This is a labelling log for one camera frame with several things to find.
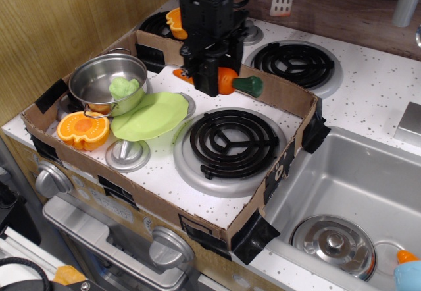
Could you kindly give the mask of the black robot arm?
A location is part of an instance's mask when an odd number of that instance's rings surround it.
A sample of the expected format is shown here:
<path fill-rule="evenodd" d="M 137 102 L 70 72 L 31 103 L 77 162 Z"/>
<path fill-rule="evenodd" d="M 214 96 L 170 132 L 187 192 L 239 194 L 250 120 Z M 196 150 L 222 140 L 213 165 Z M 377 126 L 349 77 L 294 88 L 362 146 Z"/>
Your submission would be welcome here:
<path fill-rule="evenodd" d="M 182 69 L 195 89 L 219 94 L 218 69 L 240 71 L 249 0 L 179 0 L 182 28 L 187 39 L 180 49 Z"/>

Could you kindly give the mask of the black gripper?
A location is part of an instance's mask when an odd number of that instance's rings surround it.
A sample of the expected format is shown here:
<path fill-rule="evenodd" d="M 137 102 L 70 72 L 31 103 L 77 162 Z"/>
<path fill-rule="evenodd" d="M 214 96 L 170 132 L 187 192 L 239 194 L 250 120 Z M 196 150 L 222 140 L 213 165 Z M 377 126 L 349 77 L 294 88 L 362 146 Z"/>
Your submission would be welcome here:
<path fill-rule="evenodd" d="M 179 0 L 188 38 L 180 49 L 196 90 L 216 97 L 218 66 L 240 73 L 249 0 Z"/>

